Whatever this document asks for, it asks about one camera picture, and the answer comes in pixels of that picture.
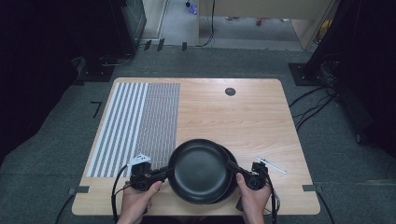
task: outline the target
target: gray carpet floor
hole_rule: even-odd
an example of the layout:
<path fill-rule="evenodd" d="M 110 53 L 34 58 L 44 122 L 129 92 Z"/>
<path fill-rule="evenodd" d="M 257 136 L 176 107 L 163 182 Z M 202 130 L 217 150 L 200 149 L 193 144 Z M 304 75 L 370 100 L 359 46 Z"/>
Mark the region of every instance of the gray carpet floor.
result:
<path fill-rule="evenodd" d="M 290 103 L 313 87 L 296 87 L 288 63 L 305 63 L 310 57 L 306 51 L 264 49 L 140 49 L 132 61 L 116 68 L 110 82 L 71 86 L 39 133 L 6 157 L 0 170 L 0 223 L 55 222 L 67 191 L 79 184 L 103 114 L 104 105 L 92 117 L 97 105 L 91 101 L 105 104 L 114 78 L 278 78 Z M 317 91 L 304 98 L 291 114 L 305 112 L 325 95 Z M 341 105 L 329 103 L 302 126 L 299 137 L 335 223 L 396 223 L 396 186 L 369 181 L 396 178 L 394 159 L 380 148 L 356 144 Z M 317 215 L 279 216 L 278 223 L 331 223 L 320 204 Z M 112 217 L 75 216 L 69 204 L 61 223 L 112 223 Z"/>

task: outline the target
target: striped mat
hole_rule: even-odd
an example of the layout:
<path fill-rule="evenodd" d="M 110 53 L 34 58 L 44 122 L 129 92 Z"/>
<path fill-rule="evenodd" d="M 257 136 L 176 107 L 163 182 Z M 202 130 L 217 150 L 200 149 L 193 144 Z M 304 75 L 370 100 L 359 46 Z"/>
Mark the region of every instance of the striped mat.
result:
<path fill-rule="evenodd" d="M 116 177 L 139 153 L 152 169 L 165 166 L 176 148 L 179 90 L 179 83 L 116 83 L 87 177 Z"/>

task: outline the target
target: floor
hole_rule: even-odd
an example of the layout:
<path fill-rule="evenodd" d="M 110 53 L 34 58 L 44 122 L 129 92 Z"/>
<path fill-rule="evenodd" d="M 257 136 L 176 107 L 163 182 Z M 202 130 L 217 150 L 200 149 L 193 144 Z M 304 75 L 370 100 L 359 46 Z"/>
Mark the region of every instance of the floor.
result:
<path fill-rule="evenodd" d="M 185 1 L 181 0 L 143 0 L 148 23 L 142 41 L 158 43 L 164 38 L 165 45 L 181 46 L 186 42 L 189 47 L 197 47 L 196 16 L 189 12 Z M 212 20 L 200 18 L 200 44 L 210 37 Z M 232 21 L 224 17 L 214 17 L 214 38 L 207 48 L 224 49 L 269 49 L 302 51 L 300 42 L 291 23 L 287 19 L 263 19 L 256 25 L 256 18 L 238 18 Z M 314 51 L 312 44 L 308 51 Z"/>

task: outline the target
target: person's right hand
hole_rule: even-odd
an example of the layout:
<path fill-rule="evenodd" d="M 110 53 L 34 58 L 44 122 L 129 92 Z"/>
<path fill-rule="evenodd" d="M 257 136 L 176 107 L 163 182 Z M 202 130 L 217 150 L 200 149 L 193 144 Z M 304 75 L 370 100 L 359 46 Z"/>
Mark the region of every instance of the person's right hand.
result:
<path fill-rule="evenodd" d="M 264 188 L 250 189 L 245 183 L 245 178 L 241 174 L 236 174 L 236 182 L 241 189 L 242 207 L 244 208 L 244 220 L 247 224 L 263 224 L 264 210 L 271 195 L 271 188 L 265 185 Z"/>

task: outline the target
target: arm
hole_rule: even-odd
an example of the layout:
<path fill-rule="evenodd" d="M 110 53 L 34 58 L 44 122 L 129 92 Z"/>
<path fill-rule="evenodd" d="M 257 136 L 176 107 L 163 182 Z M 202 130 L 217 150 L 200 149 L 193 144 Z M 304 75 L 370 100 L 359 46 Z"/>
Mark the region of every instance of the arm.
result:
<path fill-rule="evenodd" d="M 148 191 L 141 192 L 126 188 L 122 195 L 122 208 L 118 224 L 138 224 L 142 221 L 146 208 L 150 209 L 151 197 L 160 190 L 163 182 L 157 181 Z"/>
<path fill-rule="evenodd" d="M 271 195 L 271 188 L 265 185 L 259 190 L 250 189 L 245 178 L 236 174 L 236 182 L 241 189 L 242 206 L 244 207 L 244 220 L 247 224 L 264 224 L 264 210 Z"/>

